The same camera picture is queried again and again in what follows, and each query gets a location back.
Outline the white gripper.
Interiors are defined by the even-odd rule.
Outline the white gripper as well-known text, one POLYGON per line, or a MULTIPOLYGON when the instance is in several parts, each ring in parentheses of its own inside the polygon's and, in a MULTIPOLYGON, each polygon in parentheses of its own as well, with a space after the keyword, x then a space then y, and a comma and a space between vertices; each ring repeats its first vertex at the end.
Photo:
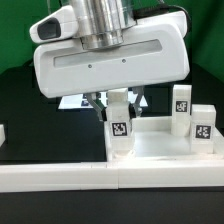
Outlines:
POLYGON ((143 86, 183 80, 189 74, 186 34, 185 13, 177 11, 138 20, 114 48, 85 50, 78 39, 42 44, 34 53, 39 89, 48 98, 87 93, 99 120, 105 121, 99 92, 133 87, 132 106, 140 117, 143 86))

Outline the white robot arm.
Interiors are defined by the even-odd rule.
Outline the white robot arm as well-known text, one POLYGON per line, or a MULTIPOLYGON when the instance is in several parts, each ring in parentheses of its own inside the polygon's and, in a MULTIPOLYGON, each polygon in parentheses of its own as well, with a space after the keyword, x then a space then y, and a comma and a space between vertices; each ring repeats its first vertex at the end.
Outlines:
POLYGON ((164 2, 135 10, 132 0, 69 0, 34 24, 30 37, 39 89, 48 98, 84 94, 106 119, 98 93, 183 80, 190 66, 184 8, 164 2))

